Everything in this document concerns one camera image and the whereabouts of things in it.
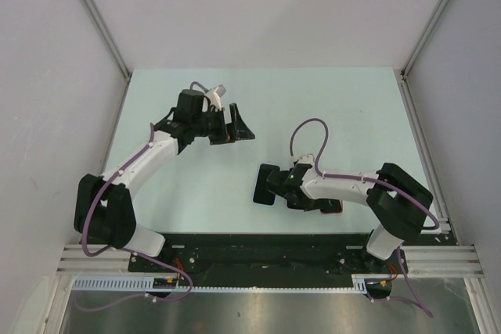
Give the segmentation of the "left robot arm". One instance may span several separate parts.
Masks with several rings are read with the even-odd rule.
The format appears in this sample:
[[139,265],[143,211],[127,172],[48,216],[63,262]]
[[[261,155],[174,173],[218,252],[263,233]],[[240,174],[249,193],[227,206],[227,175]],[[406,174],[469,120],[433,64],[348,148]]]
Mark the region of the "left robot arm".
[[78,184],[74,228],[81,234],[84,253],[91,251],[91,240],[110,248],[146,255],[146,263],[156,271],[168,269],[172,251],[165,237],[137,223],[133,199],[144,184],[169,160],[175,158],[196,138],[207,138],[211,145],[253,140],[254,132],[245,124],[237,104],[222,105],[225,88],[208,91],[182,90],[177,104],[155,124],[150,125],[146,143],[122,165],[95,176],[86,174]]

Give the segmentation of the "pink phone case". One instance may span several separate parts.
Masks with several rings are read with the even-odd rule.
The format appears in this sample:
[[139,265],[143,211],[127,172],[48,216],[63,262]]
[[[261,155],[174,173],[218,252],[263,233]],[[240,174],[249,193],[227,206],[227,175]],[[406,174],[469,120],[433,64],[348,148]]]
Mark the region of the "pink phone case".
[[319,208],[321,214],[342,214],[343,202],[337,199],[327,199]]

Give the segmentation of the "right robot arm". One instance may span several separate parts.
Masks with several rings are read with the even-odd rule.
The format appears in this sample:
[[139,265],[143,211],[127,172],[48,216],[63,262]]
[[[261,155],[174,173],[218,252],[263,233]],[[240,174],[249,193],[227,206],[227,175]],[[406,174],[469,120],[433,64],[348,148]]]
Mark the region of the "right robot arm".
[[379,221],[361,252],[362,266],[370,272],[381,271],[398,247],[417,239],[427,228],[424,222],[434,199],[394,163],[354,175],[320,174],[313,162],[298,161],[288,170],[263,163],[253,202],[271,206],[277,197],[285,199],[287,208],[305,212],[339,214],[346,202],[370,208]]

